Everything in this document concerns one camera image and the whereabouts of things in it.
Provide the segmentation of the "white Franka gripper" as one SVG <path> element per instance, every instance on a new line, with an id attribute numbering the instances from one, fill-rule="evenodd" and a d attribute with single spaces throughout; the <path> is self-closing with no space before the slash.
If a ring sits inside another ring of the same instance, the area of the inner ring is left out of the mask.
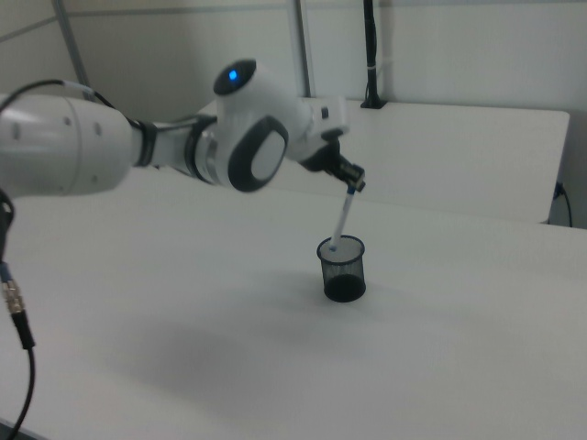
<path id="1" fill-rule="evenodd" d="M 349 132 L 346 99 L 305 98 L 299 108 L 303 118 L 301 132 L 293 136 L 293 161 L 303 162 L 306 170 L 324 172 L 361 193 L 366 186 L 365 170 L 341 154 L 338 142 Z"/>

